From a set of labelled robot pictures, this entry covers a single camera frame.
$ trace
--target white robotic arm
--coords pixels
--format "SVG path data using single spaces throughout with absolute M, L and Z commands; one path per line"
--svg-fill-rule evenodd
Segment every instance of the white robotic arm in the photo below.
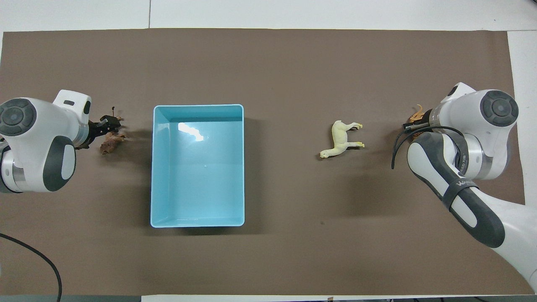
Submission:
M 75 171 L 75 149 L 117 131 L 117 119 L 89 121 L 91 98 L 61 90 L 53 103 L 15 98 L 0 105 L 0 192 L 52 192 Z
M 489 196 L 472 181 L 503 172 L 507 136 L 517 116 L 518 107 L 506 93 L 459 83 L 437 108 L 406 128 L 447 126 L 463 137 L 445 129 L 423 133 L 410 145 L 407 160 L 468 233 L 505 258 L 537 291 L 537 209 Z

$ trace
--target black cable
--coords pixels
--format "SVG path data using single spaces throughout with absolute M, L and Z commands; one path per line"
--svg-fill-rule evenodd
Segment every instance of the black cable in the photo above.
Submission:
M 56 299 L 56 302 L 60 302 L 61 298 L 62 298 L 62 279 L 60 278 L 60 272 L 58 271 L 58 269 L 56 268 L 56 266 L 54 265 L 54 263 L 47 257 L 45 256 L 42 252 L 36 250 L 35 248 L 25 244 L 24 242 L 18 240 L 18 239 L 15 239 L 11 236 L 7 236 L 6 234 L 2 234 L 0 233 L 0 237 L 2 238 L 5 238 L 9 241 L 12 241 L 20 246 L 23 246 L 27 249 L 29 249 L 30 251 L 36 253 L 39 257 L 43 258 L 43 260 L 45 260 L 48 265 L 50 265 L 50 267 L 52 268 L 52 270 L 54 271 L 54 274 L 56 274 L 56 279 L 58 280 L 58 298 Z
M 455 128 L 451 128 L 451 127 L 447 127 L 447 126 L 427 126 L 427 127 L 423 127 L 423 128 L 420 128 L 420 129 L 416 129 L 412 132 L 410 132 L 407 137 L 404 138 L 404 140 L 402 140 L 399 145 L 397 144 L 397 142 L 399 141 L 399 138 L 401 137 L 401 135 L 403 135 L 406 130 L 403 130 L 398 136 L 397 138 L 395 139 L 395 143 L 394 143 L 394 150 L 391 154 L 391 169 L 393 170 L 393 168 L 395 167 L 395 155 L 397 155 L 397 151 L 399 151 L 399 148 L 403 145 L 403 143 L 409 138 L 411 137 L 412 135 L 418 133 L 418 132 L 425 132 L 427 130 L 432 130 L 432 129 L 448 129 L 448 130 L 451 130 L 451 131 L 454 131 L 454 132 L 457 132 L 459 135 L 461 135 L 462 137 L 464 137 L 464 134 L 462 134 L 462 132 L 460 132 L 459 130 L 455 129 Z

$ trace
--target cream toy animal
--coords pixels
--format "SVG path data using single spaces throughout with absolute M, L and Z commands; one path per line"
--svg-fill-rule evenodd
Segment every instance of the cream toy animal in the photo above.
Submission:
M 362 125 L 359 123 L 350 123 L 348 125 L 342 123 L 340 120 L 332 125 L 332 138 L 334 139 L 334 147 L 332 149 L 323 150 L 320 152 L 321 158 L 326 159 L 329 156 L 336 156 L 343 151 L 347 150 L 348 147 L 365 147 L 362 142 L 347 142 L 347 131 L 356 128 L 362 128 Z

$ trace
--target blue tray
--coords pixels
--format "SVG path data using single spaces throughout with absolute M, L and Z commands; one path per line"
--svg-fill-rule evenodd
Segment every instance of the blue tray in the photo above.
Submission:
M 243 106 L 156 106 L 151 176 L 153 227 L 243 225 Z

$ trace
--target brown mat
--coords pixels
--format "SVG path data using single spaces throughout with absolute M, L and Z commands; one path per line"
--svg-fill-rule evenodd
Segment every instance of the brown mat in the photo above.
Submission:
M 115 106 L 134 139 L 78 152 L 56 193 L 0 196 L 0 230 L 48 255 L 65 294 L 533 293 L 411 173 L 406 148 L 390 170 L 417 103 L 459 81 L 513 93 L 505 32 L 5 33 L 0 76 L 2 101 L 70 89 L 93 98 L 93 120 Z M 151 228 L 153 107 L 224 103 L 245 108 L 245 225 Z M 321 161 L 338 119 L 364 125 L 349 137 L 366 148 Z M 517 144 L 508 172 L 480 184 L 524 202 Z M 1 294 L 56 291 L 41 259 L 0 251 Z

